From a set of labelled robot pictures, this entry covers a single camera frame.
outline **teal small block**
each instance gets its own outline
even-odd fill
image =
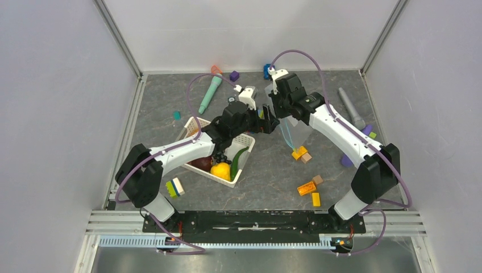
[[[173,115],[175,120],[178,121],[179,119],[181,119],[181,113],[179,111],[174,111]]]

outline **purple toy piece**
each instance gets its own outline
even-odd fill
[[[239,79],[239,73],[236,71],[231,72],[231,74],[229,74],[229,79],[231,81],[237,81]]]
[[[372,132],[372,130],[373,130],[373,125],[368,124],[365,128],[363,128],[361,132],[365,135],[369,135]],[[350,160],[350,158],[348,158],[347,155],[343,155],[340,163],[347,168],[353,166],[353,162]]]

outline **gray marble surface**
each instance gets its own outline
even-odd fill
[[[360,115],[367,124],[373,124],[374,132],[381,135],[375,121],[368,94],[357,71],[325,72],[330,102],[342,116],[349,120],[346,109],[337,90],[347,92]],[[297,72],[308,93],[320,92],[321,81],[317,72]],[[194,74],[149,75],[137,118],[132,145],[143,143],[146,147],[161,146],[174,142],[191,114],[186,104],[186,85]],[[204,77],[194,84],[191,103],[197,112],[201,100],[211,82]],[[241,73],[236,82],[241,86],[252,85],[260,92],[269,84],[260,72]],[[221,84],[207,110],[200,116],[211,120],[221,115],[227,106],[228,97],[235,92],[228,84]],[[174,111],[181,112],[181,120],[175,121]],[[254,149],[244,166],[241,178],[234,188],[205,178],[182,167],[165,174],[161,183],[161,193],[167,194],[165,181],[178,177],[185,194],[175,200],[170,199],[178,210],[252,210],[252,209],[316,209],[311,205],[310,195],[300,196],[296,190],[312,177],[321,175],[324,183],[318,187],[322,207],[328,209],[350,189],[355,168],[345,168],[340,164],[343,153],[325,136],[313,131],[305,142],[305,147],[313,157],[307,164],[295,161],[292,150],[284,142],[280,129],[270,135],[252,135],[256,139]],[[385,198],[401,201],[400,191],[394,188]],[[118,205],[117,210],[134,209],[131,204]]]

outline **teal toy microphone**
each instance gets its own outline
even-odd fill
[[[213,67],[211,67],[211,73],[221,75],[222,71],[217,66],[213,65]],[[211,80],[211,85],[207,89],[207,92],[202,99],[201,106],[199,107],[200,114],[204,113],[207,106],[209,105],[209,102],[213,98],[216,89],[218,89],[218,86],[221,84],[222,81],[223,80],[220,77],[213,77],[213,79]]]

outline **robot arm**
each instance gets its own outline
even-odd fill
[[[337,222],[349,220],[397,185],[398,180],[390,168],[374,150],[368,147],[371,145],[378,149],[399,172],[400,152],[395,145],[383,146],[365,136],[338,114],[331,105],[326,104],[319,93],[307,95],[296,74],[288,73],[284,69],[271,70],[270,74],[273,79],[273,91],[269,96],[273,101],[276,117],[284,118],[291,115],[327,136],[357,168],[350,191],[329,209],[329,213]],[[366,143],[360,141],[345,126],[363,136]]]
[[[145,208],[159,221],[165,222],[175,213],[175,209],[159,193],[163,174],[194,159],[204,158],[225,150],[241,133],[251,131],[269,134],[276,128],[279,121],[274,118],[267,105],[263,105],[264,117],[259,118],[254,103],[255,88],[242,89],[237,86],[236,90],[240,92],[241,101],[230,103],[222,115],[214,118],[211,124],[202,128],[203,133],[198,139],[191,136],[166,146],[147,149],[144,145],[138,144],[131,149],[115,175],[118,184],[121,184],[127,174],[140,162],[150,156],[160,154],[146,162],[143,169],[137,169],[123,187],[124,193],[136,208]]]

